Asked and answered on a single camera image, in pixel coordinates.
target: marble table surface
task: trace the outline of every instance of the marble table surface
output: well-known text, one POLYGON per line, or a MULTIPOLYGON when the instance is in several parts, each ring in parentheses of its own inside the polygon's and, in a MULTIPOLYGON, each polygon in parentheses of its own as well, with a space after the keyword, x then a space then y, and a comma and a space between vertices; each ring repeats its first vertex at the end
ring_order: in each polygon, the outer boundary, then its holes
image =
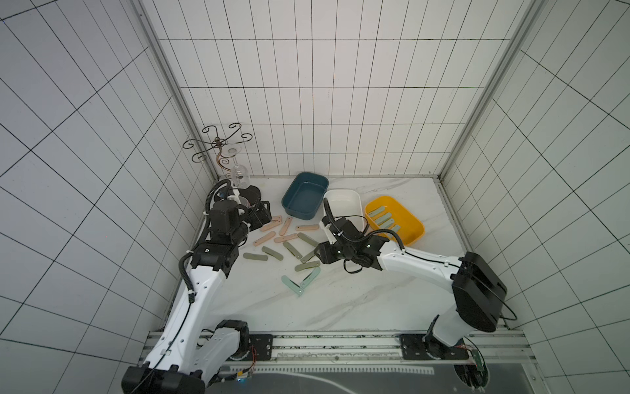
MULTIPOLYGON (((272 215, 287 217, 280 200, 292 179, 254 178, 251 183, 260 188, 263 199, 271 203, 272 215)), ((451 225, 437 188, 431 178, 331 178, 328 190, 349 188, 361 196, 362 205, 380 195, 390 195, 404 205, 424 225, 425 235, 414 248, 442 255, 464 254, 463 247, 451 225)), ((310 221, 293 219, 287 234, 295 226, 316 224, 323 217, 323 207, 310 221)), ((322 230, 306 232, 318 241, 326 240, 322 230)), ((436 314, 452 303, 443 289, 398 272, 363 269, 351 275, 343 270, 343 262, 322 265, 321 273, 298 296, 280 278, 287 275, 300 283, 310 269, 296 272, 300 262, 281 243, 267 241, 266 246, 282 253, 278 261, 244 259, 244 252, 262 254, 262 246, 253 242, 263 236, 252 231, 245 246, 239 250, 227 281, 217 292, 206 317, 206 327, 215 327, 225 318, 248 322, 251 331, 296 330, 426 330, 436 314)), ((313 247, 296 239, 291 243, 302 253, 313 247)), ((358 267, 348 263, 348 269, 358 267)))

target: white tile wall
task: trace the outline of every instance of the white tile wall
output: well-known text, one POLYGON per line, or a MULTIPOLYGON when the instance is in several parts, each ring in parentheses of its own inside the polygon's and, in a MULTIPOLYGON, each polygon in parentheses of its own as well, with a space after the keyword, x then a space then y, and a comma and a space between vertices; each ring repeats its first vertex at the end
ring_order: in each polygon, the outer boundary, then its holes
POLYGON ((527 7, 523 0, 195 1, 182 12, 177 2, 143 2, 199 128, 247 124, 256 144, 235 161, 255 175, 287 176, 439 173, 527 7), (269 125, 284 128, 265 144, 269 125), (341 125, 355 127, 358 145, 348 134, 344 148, 331 147, 341 125), (414 134, 423 125, 437 126, 432 143, 414 134), (400 132, 388 139, 392 126, 400 132), (302 135, 304 144, 288 143, 302 135))
POLYGON ((550 1, 444 178, 554 394, 630 382, 629 7, 550 1))
MULTIPOLYGON (((148 331, 161 324, 210 177, 181 148, 188 139, 182 114, 126 0, 6 3, 0 7, 3 392, 108 393, 111 387, 116 393, 148 331)), ((195 7, 203 2, 190 3, 169 21, 199 16, 195 7)), ((191 29, 195 39, 214 38, 207 17, 191 29)), ((177 43, 178 55, 192 44, 177 43)), ((214 42, 209 47, 217 50, 214 42)), ((227 53, 234 56, 233 49, 227 53)), ((198 70, 202 86, 203 74, 217 65, 198 70)))

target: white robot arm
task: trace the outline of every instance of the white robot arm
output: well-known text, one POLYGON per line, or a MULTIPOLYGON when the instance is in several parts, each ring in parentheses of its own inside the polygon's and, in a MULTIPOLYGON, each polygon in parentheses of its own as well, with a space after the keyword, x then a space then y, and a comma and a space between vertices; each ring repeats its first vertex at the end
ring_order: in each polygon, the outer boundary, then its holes
MULTIPOLYGON (((330 221, 333 216, 326 200, 324 206, 326 217, 322 227, 329 241, 318 246, 317 255, 322 263, 352 260, 363 267, 422 278, 453 294, 452 306, 433 319, 424 336, 425 350, 431 357, 443 358, 473 330, 496 329, 507 289, 480 256, 470 252, 461 258, 435 255, 404 248, 402 242, 376 235, 395 235, 389 230, 364 236, 344 217, 330 221)), ((215 375, 229 357, 243 357, 250 347, 247 323, 224 320, 210 340, 197 348, 203 314, 238 257, 237 245, 247 235, 234 201, 215 203, 209 218, 211 226, 202 232, 195 251, 180 260, 188 294, 181 286, 163 336, 143 366, 128 368, 122 381, 126 394, 201 394, 207 383, 216 380, 215 375)))

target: gray plastic piece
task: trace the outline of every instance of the gray plastic piece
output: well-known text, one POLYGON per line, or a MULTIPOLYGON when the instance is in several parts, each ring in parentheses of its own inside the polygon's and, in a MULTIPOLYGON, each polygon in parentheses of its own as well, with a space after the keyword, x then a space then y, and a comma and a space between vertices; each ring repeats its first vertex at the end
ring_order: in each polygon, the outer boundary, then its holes
POLYGON ((380 214, 382 211, 385 211, 385 207, 378 207, 377 209, 374 209, 372 212, 368 213, 367 215, 369 217, 374 217, 380 214))
POLYGON ((317 247, 317 245, 319 245, 319 242, 317 242, 316 240, 312 239, 310 236, 308 236, 308 235, 306 235, 304 233, 298 233, 297 236, 302 241, 310 243, 312 246, 317 247))
POLYGON ((279 254, 278 252, 276 252, 275 250, 268 248, 266 246, 263 246, 263 248, 261 249, 263 252, 267 253, 268 255, 274 256, 276 259, 278 260, 282 260, 284 258, 283 255, 279 254))
POLYGON ((379 227, 380 228, 388 228, 392 224, 394 224, 394 219, 390 219, 390 220, 386 221, 385 223, 380 224, 379 227))
POLYGON ((387 219, 389 219, 390 217, 392 217, 391 212, 386 213, 385 215, 378 217, 374 220, 374 222, 380 226, 382 223, 384 223, 387 219))
POLYGON ((254 253, 243 253, 243 258, 247 258, 248 260, 267 261, 269 256, 268 255, 255 255, 254 253))
POLYGON ((296 259, 300 260, 302 258, 302 254, 297 249, 295 249, 295 247, 291 245, 289 241, 284 241, 282 244, 285 248, 289 249, 291 254, 295 256, 296 259))

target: wire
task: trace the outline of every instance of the wire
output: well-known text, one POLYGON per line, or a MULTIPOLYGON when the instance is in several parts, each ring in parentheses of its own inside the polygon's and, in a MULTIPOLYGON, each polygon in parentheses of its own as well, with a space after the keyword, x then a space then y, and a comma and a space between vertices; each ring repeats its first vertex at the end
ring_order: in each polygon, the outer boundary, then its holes
POLYGON ((157 364, 149 371, 149 373, 147 373, 147 376, 145 376, 142 380, 140 380, 140 383, 138 383, 138 385, 133 390, 131 390, 131 392, 129 394, 134 394, 135 391, 138 390, 138 388, 140 388, 140 386, 142 386, 144 381, 146 379, 148 379, 153 374, 153 372, 158 367, 159 363, 162 362, 164 357, 166 357, 166 355, 168 354, 168 351, 171 350, 171 346, 173 346, 173 344, 175 343, 175 340, 177 339, 177 336, 180 334, 181 328, 184 327, 184 323, 186 322, 186 318, 188 317, 188 313, 190 312, 190 305, 191 304, 188 304, 188 309, 186 310, 186 314, 184 315, 184 320, 181 321, 181 325, 180 325, 179 329, 177 329, 177 332, 175 333, 175 336, 173 337, 173 340, 171 341, 171 343, 168 344, 168 347, 164 351, 164 354, 162 355, 162 357, 160 357, 160 359, 157 361, 157 364))
POLYGON ((367 218, 363 215, 347 215, 347 216, 335 216, 335 219, 339 219, 341 217, 362 217, 365 220, 365 227, 363 228, 363 235, 367 232, 367 229, 370 228, 370 222, 367 221, 367 218))
POLYGON ((254 345, 252 345, 249 348, 249 351, 251 352, 251 365, 248 368, 245 368, 242 371, 226 376, 225 378, 220 378, 217 373, 212 377, 212 379, 208 381, 208 385, 206 386, 206 388, 210 387, 214 383, 237 380, 239 374, 244 374, 244 373, 247 373, 248 371, 251 371, 251 373, 253 374, 254 373, 253 368, 256 366, 256 361, 258 361, 258 353, 256 352, 256 348, 254 347, 254 345))
MULTIPOLYGON (((438 263, 438 264, 448 263, 448 262, 443 262, 443 261, 439 261, 439 260, 431 260, 430 258, 423 258, 423 257, 419 257, 419 256, 416 256, 416 255, 412 255, 411 253, 407 252, 406 250, 404 252, 405 252, 405 254, 407 254, 409 256, 412 256, 412 257, 415 257, 415 258, 419 258, 420 260, 429 261, 431 263, 438 263)), ((449 263, 449 265, 454 265, 455 267, 459 268, 459 266, 457 266, 455 264, 449 263)))
POLYGON ((335 387, 337 387, 339 390, 343 390, 345 392, 347 392, 348 394, 357 394, 357 392, 352 391, 351 389, 347 388, 346 386, 342 386, 339 383, 329 380, 329 379, 324 379, 324 378, 320 378, 319 376, 311 376, 311 375, 306 375, 306 374, 302 374, 302 373, 293 373, 293 372, 280 372, 280 371, 274 371, 274 374, 282 374, 282 375, 289 375, 289 376, 296 376, 298 378, 307 378, 307 379, 313 379, 313 380, 318 380, 318 381, 322 381, 324 383, 328 383, 329 385, 333 385, 335 387))
POLYGON ((486 359, 485 357, 483 357, 483 353, 481 352, 479 347, 469 337, 464 337, 464 338, 468 339, 468 341, 472 343, 473 346, 475 346, 475 349, 477 349, 477 351, 479 352, 479 355, 481 356, 481 362, 483 363, 483 369, 484 369, 483 373, 481 374, 481 377, 483 379, 481 386, 485 387, 488 385, 488 381, 490 380, 490 371, 488 371, 488 365, 486 364, 486 359))
POLYGON ((356 239, 356 240, 351 240, 349 239, 343 232, 341 232, 341 230, 339 230, 339 227, 337 227, 337 224, 335 223, 335 217, 333 216, 333 213, 330 209, 330 204, 328 203, 328 199, 324 198, 324 211, 326 213, 326 217, 328 218, 328 222, 330 223, 331 226, 335 227, 335 230, 337 230, 337 233, 339 235, 341 235, 342 237, 344 237, 347 241, 353 242, 353 243, 359 243, 359 242, 363 242, 365 240, 367 240, 368 238, 370 238, 372 235, 377 234, 377 233, 387 233, 387 234, 391 234, 394 236, 394 238, 396 239, 396 241, 398 242, 398 246, 400 247, 401 250, 404 250, 404 244, 403 241, 400 239, 400 236, 397 234, 397 232, 392 231, 390 229, 387 228, 381 228, 381 229, 377 229, 372 231, 371 233, 368 233, 367 235, 356 239))
POLYGON ((503 320, 518 320, 518 316, 516 315, 516 313, 514 313, 514 311, 512 310, 512 308, 510 308, 509 305, 507 305, 505 303, 504 300, 501 299, 501 297, 497 296, 496 293, 494 291, 492 291, 492 289, 490 287, 488 287, 484 282, 481 281, 481 279, 479 279, 478 277, 476 277, 475 275, 472 275, 470 272, 463 270, 463 272, 466 273, 466 275, 470 276, 471 279, 474 279, 475 281, 477 281, 478 283, 481 283, 483 285, 483 287, 487 288, 489 292, 492 293, 492 295, 494 297, 496 297, 499 301, 501 301, 501 304, 505 305, 506 308, 508 308, 508 310, 510 311, 511 314, 514 315, 514 318, 508 318, 508 317, 504 317, 503 315, 499 315, 500 318, 502 318, 503 320))
POLYGON ((346 272, 348 272, 349 274, 358 274, 359 272, 363 271, 363 266, 361 266, 358 270, 348 271, 348 269, 346 268, 346 263, 347 262, 348 262, 348 260, 344 260, 343 261, 343 269, 345 269, 346 272))

